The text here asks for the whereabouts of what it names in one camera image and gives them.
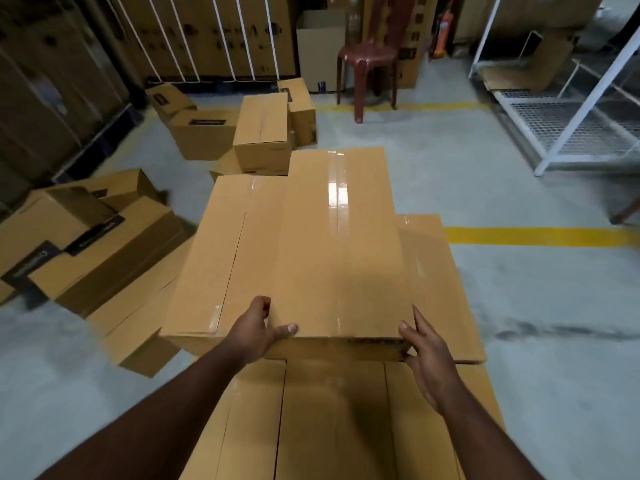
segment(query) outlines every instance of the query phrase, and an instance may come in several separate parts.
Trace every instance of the hand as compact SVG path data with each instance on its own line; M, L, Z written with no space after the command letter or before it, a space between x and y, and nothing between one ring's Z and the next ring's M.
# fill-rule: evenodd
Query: hand
M274 327L268 323L271 298L256 296L247 311L238 317L229 330L225 341L238 353L243 364L252 363L264 357L267 350L278 340L292 337L298 332L298 325L290 323Z
M466 391L466 387L458 375L447 344L415 306L413 318L417 330L404 320L398 327L400 335L411 343L418 354L409 355L405 362L411 367L424 398L442 414L447 403Z

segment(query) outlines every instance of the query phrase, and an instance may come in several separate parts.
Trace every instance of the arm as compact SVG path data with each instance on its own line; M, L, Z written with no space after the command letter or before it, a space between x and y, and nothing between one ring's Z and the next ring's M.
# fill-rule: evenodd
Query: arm
M401 322L400 334L417 356L406 359L422 395L439 412L467 480L543 480L460 379L444 340L413 307L416 329Z
M231 379L263 357L274 342L297 332L295 324L277 328L265 324L270 302L264 296L254 298L217 347L39 479L178 479Z

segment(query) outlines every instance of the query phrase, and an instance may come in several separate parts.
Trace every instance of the plastic chair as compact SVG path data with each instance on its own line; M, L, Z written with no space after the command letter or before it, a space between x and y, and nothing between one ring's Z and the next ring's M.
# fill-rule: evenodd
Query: plastic chair
M387 35L384 45L376 45L376 35L380 28L382 7L387 0L374 0L369 21L369 33L364 43L345 45L338 52L338 85L336 100L340 104L340 88L342 87L342 61L353 67L355 85L356 123L362 123L364 113L364 94L367 89L367 75L369 71L378 67L391 66L392 95L391 107L396 108L397 97L397 62L398 52L409 21L415 0L389 0L391 15L387 19Z

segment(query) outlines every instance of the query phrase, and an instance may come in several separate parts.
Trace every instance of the gray floor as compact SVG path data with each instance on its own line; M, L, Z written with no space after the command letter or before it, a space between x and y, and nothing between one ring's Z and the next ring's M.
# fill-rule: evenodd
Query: gray floor
M402 103L473 102L463 61L423 66ZM238 96L199 105L238 105ZM331 96L316 103L332 104ZM609 226L636 178L535 178L504 122L487 110L317 114L319 147L382 145L397 212L437 212L447 226ZM148 115L100 170L142 167L176 213L202 217L212 180L182 160ZM640 254L624 248L453 246L480 325L509 434L549 479L635 479L640 468ZM182 370L155 379L112 366L86 324L47 303L0 308L0 471L28 480Z

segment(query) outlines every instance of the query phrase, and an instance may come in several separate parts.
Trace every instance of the fire extinguisher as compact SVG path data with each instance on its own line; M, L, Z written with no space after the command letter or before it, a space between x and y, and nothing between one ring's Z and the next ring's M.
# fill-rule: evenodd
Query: fire extinguisher
M447 53L447 39L449 38L449 31L453 23L452 7L453 0L450 0L449 3L447 3L444 13L441 14L438 19L438 31L436 37L434 37L435 43L431 51L432 59L440 59Z

